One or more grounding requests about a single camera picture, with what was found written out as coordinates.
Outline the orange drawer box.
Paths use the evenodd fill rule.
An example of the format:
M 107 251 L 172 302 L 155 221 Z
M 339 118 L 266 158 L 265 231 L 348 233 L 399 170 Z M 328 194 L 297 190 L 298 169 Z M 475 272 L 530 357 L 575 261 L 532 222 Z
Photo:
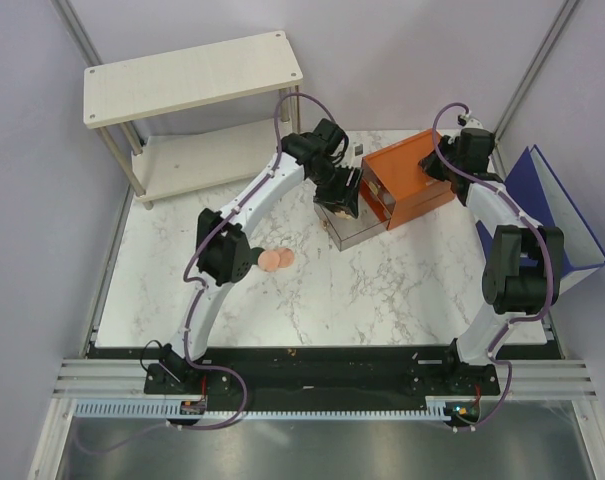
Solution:
M 382 205 L 361 193 L 371 208 L 390 219 L 387 229 L 425 215 L 454 199 L 450 183 L 427 176 L 419 162 L 434 150 L 433 140 L 441 136 L 425 130 L 391 146 L 366 155 L 362 160 L 363 174 L 373 173 L 393 197 L 393 204 Z

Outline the gold round jar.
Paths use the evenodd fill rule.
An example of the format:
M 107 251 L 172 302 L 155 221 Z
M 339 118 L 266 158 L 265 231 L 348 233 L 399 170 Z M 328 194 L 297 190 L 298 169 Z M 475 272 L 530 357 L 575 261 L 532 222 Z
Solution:
M 343 210 L 336 211 L 333 213 L 333 215 L 336 218 L 343 219 L 343 220 L 356 220 L 356 217 L 352 216 L 351 214 L 349 214 L 348 212 L 345 212 Z

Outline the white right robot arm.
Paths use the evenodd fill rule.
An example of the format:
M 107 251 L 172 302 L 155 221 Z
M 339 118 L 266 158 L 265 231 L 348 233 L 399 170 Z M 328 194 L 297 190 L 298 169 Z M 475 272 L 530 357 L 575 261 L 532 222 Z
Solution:
M 543 319 L 560 294 L 564 234 L 540 223 L 508 193 L 503 179 L 488 170 L 494 135 L 465 127 L 455 136 L 432 132 L 434 150 L 420 162 L 429 177 L 447 181 L 460 203 L 491 236 L 481 290 L 484 305 L 452 346 L 455 358 L 440 368 L 449 392 L 465 392 L 476 381 L 473 366 L 496 355 L 516 326 Z

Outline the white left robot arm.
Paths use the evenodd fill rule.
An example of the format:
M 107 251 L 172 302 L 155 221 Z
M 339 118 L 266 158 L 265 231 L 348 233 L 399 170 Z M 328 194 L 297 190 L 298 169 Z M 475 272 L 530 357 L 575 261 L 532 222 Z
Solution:
M 186 283 L 195 285 L 194 296 L 158 362 L 178 392 L 190 393 L 200 385 L 202 371 L 193 361 L 206 352 L 225 297 L 258 263 L 263 251 L 251 247 L 249 237 L 276 202 L 309 180 L 315 185 L 315 204 L 339 217 L 359 216 L 362 170 L 340 164 L 348 146 L 347 134 L 324 118 L 311 132 L 285 136 L 273 159 L 236 199 L 216 211 L 201 211 L 196 250 L 183 274 Z

